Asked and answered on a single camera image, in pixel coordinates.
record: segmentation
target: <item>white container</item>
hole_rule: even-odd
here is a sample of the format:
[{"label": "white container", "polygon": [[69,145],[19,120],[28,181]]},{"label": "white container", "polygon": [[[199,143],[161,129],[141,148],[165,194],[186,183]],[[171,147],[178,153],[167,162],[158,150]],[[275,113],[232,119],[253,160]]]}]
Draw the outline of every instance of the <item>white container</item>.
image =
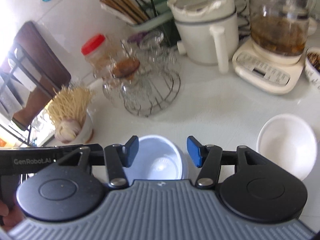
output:
[{"label": "white container", "polygon": [[182,44],[178,50],[194,62],[228,71],[239,44],[234,0],[168,0]]},{"label": "white container", "polygon": [[[198,64],[215,65],[218,63],[218,54],[221,56],[226,55],[227,59],[220,61],[219,65],[225,66],[226,63],[228,65],[229,59],[232,58],[238,48],[239,33],[236,12],[225,20],[217,20],[209,24],[184,24],[176,21],[176,26],[188,57]],[[223,54],[216,52],[216,44],[220,44],[220,42],[219,39],[215,39],[214,36],[211,35],[211,31],[217,30],[218,28],[224,29],[224,37],[222,37],[221,40],[226,43],[226,48],[222,48],[222,51],[226,53]]]},{"label": "white container", "polygon": [[135,179],[171,180],[188,177],[184,153],[159,135],[139,138],[139,151],[130,168],[124,168],[129,184]]},{"label": "white container", "polygon": [[95,78],[110,77],[108,66],[111,64],[110,57],[116,55],[119,46],[115,46],[108,36],[98,33],[91,37],[82,47],[81,53],[84,59],[90,63],[93,68]]},{"label": "white container", "polygon": [[92,127],[92,120],[89,114],[87,113],[86,119],[82,126],[82,129],[78,136],[70,143],[69,145],[76,145],[76,144],[87,144],[91,141],[93,136],[93,127]]},{"label": "white container", "polygon": [[316,52],[320,55],[320,48],[318,47],[311,47],[306,52],[306,59],[305,59],[305,69],[304,72],[306,74],[307,79],[309,82],[320,91],[320,73],[317,71],[314,66],[310,63],[308,59],[309,52]]},{"label": "white container", "polygon": [[280,114],[262,127],[257,152],[298,179],[311,172],[317,156],[317,141],[311,127],[293,114]]}]

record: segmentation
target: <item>red lid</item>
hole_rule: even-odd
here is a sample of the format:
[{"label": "red lid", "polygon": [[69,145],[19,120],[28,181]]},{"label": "red lid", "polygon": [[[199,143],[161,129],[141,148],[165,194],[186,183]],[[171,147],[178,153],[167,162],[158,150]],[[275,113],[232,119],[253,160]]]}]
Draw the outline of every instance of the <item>red lid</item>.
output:
[{"label": "red lid", "polygon": [[85,56],[93,52],[97,47],[99,47],[105,41],[105,39],[106,39],[105,36],[103,36],[101,33],[93,36],[82,46],[81,48],[82,54]]}]

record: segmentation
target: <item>green utensil holder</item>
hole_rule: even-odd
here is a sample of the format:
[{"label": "green utensil holder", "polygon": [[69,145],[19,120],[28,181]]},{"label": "green utensil holder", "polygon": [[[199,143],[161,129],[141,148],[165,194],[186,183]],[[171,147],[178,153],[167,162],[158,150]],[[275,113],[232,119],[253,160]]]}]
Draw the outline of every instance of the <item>green utensil holder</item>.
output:
[{"label": "green utensil holder", "polygon": [[130,25],[135,33],[145,32],[151,30],[160,30],[164,33],[164,42],[168,47],[173,47],[180,41],[180,35],[177,27],[174,23],[173,14],[170,8],[167,6],[167,0],[154,0],[155,8],[158,13],[157,17],[154,17],[153,10],[151,9],[151,3],[143,5],[142,8],[151,18],[150,20],[137,24]]}]

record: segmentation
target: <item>glass jar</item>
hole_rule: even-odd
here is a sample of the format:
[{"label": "glass jar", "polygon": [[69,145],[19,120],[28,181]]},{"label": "glass jar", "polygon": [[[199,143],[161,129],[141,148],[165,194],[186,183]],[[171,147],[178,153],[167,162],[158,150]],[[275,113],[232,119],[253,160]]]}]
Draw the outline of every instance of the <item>glass jar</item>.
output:
[{"label": "glass jar", "polygon": [[153,105],[155,97],[151,84],[146,76],[135,75],[131,80],[121,85],[121,96],[124,106],[131,111],[148,109]]},{"label": "glass jar", "polygon": [[111,58],[119,50],[114,46],[111,40],[102,34],[97,34],[90,38],[81,48],[84,59],[89,62],[93,68],[95,78],[110,77]]},{"label": "glass jar", "polygon": [[153,31],[147,34],[139,43],[136,50],[136,57],[142,65],[150,65],[155,73],[164,71],[169,63],[175,63],[176,57],[173,50],[160,46],[164,34],[160,31]]},{"label": "glass jar", "polygon": [[109,60],[109,75],[104,78],[102,90],[105,97],[118,106],[122,85],[125,83],[130,86],[137,82],[140,61],[126,50],[119,50]]},{"label": "glass jar", "polygon": [[308,37],[308,0],[249,0],[251,37],[263,49],[298,56]]}]

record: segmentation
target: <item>blue gripper pad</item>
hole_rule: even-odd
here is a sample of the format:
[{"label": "blue gripper pad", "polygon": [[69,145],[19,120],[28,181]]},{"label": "blue gripper pad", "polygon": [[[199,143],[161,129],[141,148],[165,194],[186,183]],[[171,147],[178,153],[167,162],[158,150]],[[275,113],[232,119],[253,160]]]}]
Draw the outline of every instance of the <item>blue gripper pad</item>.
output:
[{"label": "blue gripper pad", "polygon": [[198,143],[198,141],[193,141],[190,136],[187,138],[187,150],[191,160],[197,168],[200,168],[202,167],[202,156],[200,153],[200,147],[202,147],[202,145],[197,145]]},{"label": "blue gripper pad", "polygon": [[314,233],[298,220],[273,225],[244,220],[213,191],[197,189],[189,180],[136,180],[128,189],[111,191],[81,219],[56,224],[25,219],[9,235],[14,240],[307,240]]}]

